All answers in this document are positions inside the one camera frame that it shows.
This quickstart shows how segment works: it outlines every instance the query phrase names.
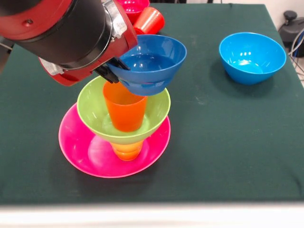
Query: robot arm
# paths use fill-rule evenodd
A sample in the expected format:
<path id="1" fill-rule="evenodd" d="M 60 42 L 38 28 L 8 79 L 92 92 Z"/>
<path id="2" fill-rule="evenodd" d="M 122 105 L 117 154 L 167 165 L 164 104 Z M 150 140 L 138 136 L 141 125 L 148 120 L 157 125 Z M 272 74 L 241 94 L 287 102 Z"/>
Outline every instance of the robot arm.
<path id="1" fill-rule="evenodd" d="M 71 86 L 104 65 L 123 68 L 119 56 L 137 44 L 136 33 L 116 0 L 1 0 L 0 34 L 40 58 L 59 83 Z"/>

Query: pink plate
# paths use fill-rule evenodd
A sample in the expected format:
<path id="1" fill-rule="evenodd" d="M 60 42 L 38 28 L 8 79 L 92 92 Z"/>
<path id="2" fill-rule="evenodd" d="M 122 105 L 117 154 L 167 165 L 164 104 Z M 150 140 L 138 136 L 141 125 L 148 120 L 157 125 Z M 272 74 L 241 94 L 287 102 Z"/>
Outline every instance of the pink plate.
<path id="1" fill-rule="evenodd" d="M 144 140 L 138 157 L 124 162 L 115 155 L 109 142 L 82 123 L 74 104 L 62 119 L 58 137 L 62 153 L 80 171 L 96 177 L 120 178 L 136 174 L 155 163 L 165 151 L 170 134 L 167 117 L 156 132 Z"/>

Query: black device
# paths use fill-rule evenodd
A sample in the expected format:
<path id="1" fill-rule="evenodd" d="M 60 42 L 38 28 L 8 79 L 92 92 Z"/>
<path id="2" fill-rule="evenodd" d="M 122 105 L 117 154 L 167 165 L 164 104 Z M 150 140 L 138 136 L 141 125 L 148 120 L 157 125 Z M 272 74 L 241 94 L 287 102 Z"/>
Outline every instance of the black device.
<path id="1" fill-rule="evenodd" d="M 291 10 L 284 12 L 285 24 L 279 29 L 279 34 L 284 46 L 291 51 L 292 43 L 299 32 L 304 28 L 304 18 L 297 17 L 297 13 Z M 293 53 L 295 57 L 304 57 L 304 43 Z"/>

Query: dark blue bowl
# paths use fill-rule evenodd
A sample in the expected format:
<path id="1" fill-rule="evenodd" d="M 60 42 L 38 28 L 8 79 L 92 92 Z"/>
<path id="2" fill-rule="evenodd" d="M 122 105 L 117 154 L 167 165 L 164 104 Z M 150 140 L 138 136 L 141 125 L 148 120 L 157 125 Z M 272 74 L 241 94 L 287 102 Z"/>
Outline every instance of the dark blue bowl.
<path id="1" fill-rule="evenodd" d="M 147 96 L 162 92 L 184 62 L 186 47 L 176 39 L 159 35 L 138 35 L 138 45 L 120 59 L 131 69 L 108 64 L 131 93 Z"/>

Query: plastic bowl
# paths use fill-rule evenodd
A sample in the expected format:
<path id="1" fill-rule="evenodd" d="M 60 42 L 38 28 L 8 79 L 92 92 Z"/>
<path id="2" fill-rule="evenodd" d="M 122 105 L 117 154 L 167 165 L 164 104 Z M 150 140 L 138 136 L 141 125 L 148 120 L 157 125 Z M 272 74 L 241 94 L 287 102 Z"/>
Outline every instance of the plastic bowl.
<path id="1" fill-rule="evenodd" d="M 106 80 L 101 76 L 90 81 L 77 99 L 77 112 L 82 122 L 96 135 L 111 143 L 132 144 L 152 135 L 169 113 L 171 100 L 167 89 L 148 97 L 141 127 L 133 132 L 121 132 L 113 127 L 103 96 Z"/>
<path id="2" fill-rule="evenodd" d="M 108 66 L 131 93 L 150 96 L 162 92 L 184 62 L 187 49 L 176 39 L 160 35 L 138 35 L 138 45 L 121 60 L 131 70 Z"/>
<path id="3" fill-rule="evenodd" d="M 118 0 L 132 24 L 136 22 L 143 9 L 150 5 L 149 0 Z"/>
<path id="4" fill-rule="evenodd" d="M 224 38 L 219 45 L 219 53 L 229 76 L 244 85 L 267 80 L 286 62 L 286 53 L 279 43 L 250 32 Z"/>

